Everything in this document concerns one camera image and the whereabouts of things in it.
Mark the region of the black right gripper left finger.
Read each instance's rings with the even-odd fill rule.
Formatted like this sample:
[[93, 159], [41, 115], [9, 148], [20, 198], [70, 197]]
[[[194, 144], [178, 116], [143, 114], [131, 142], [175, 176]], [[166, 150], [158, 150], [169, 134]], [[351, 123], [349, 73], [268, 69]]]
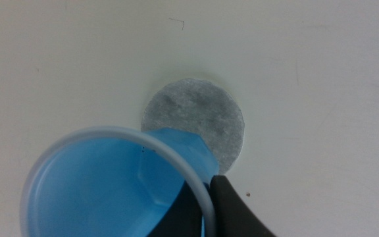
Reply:
[[205, 236], [201, 208], [184, 182], [176, 199], [148, 237], [202, 237]]

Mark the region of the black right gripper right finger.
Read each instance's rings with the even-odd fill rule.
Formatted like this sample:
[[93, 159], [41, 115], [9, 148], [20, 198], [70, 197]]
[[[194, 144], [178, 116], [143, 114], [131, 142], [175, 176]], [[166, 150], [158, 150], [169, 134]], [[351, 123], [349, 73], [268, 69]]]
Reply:
[[213, 176], [210, 195], [215, 207], [218, 236], [276, 236], [253, 214], [224, 175]]

